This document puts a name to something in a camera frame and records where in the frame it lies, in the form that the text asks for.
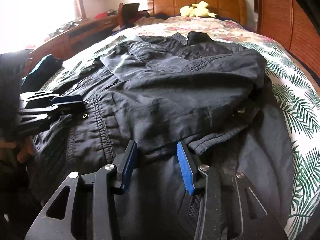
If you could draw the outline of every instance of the blue gripper pad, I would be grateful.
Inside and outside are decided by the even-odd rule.
[[[181,173],[184,181],[184,186],[186,187],[186,190],[189,191],[189,194],[192,195],[193,192],[195,191],[195,186],[193,184],[194,174],[192,173],[192,169],[189,164],[189,161],[192,161],[192,160],[190,160],[190,158],[187,158],[186,152],[183,149],[184,147],[182,146],[182,144],[181,142],[178,142],[178,145],[177,145],[178,160],[179,160],[180,169],[181,169]]]

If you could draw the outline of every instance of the metal screw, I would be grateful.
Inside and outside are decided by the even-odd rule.
[[[243,113],[245,112],[245,108],[242,107],[242,108],[240,108],[237,112],[238,112],[239,114],[243,114]]]
[[[79,176],[79,173],[77,172],[77,171],[73,171],[73,172],[71,172],[70,174],[69,174],[69,177],[71,178],[71,179],[75,179],[76,177],[78,177]]]
[[[115,165],[114,164],[107,164],[106,166],[104,166],[104,168],[108,171],[111,171],[115,168]]]
[[[238,172],[236,173],[236,176],[237,176],[239,179],[243,179],[243,178],[245,177],[245,174],[244,174],[243,172],[241,172],[241,171],[238,171]]]
[[[202,164],[200,166],[201,171],[207,171],[210,167],[208,165]]]

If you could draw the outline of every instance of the floral bedspread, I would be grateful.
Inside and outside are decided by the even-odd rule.
[[[45,85],[52,90],[70,75],[88,68],[108,49],[137,35],[187,36],[189,31],[208,33],[216,41],[241,44],[260,52],[267,60],[266,74],[283,111],[294,155],[291,213],[285,231],[293,240],[312,216],[320,200],[320,98],[303,71],[276,41],[244,30],[233,21],[212,18],[172,17],[163,23],[136,26],[108,37],[63,63],[63,68]]]

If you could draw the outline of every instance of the zipper pull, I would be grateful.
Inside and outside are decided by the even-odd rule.
[[[188,35],[186,36],[186,40],[184,41],[183,45],[187,45],[188,40],[189,40],[189,33],[188,33]]]

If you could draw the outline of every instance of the snap button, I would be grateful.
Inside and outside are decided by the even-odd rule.
[[[243,114],[243,113],[245,112],[245,108],[242,107],[242,108],[238,109],[237,112],[238,112],[239,114]]]

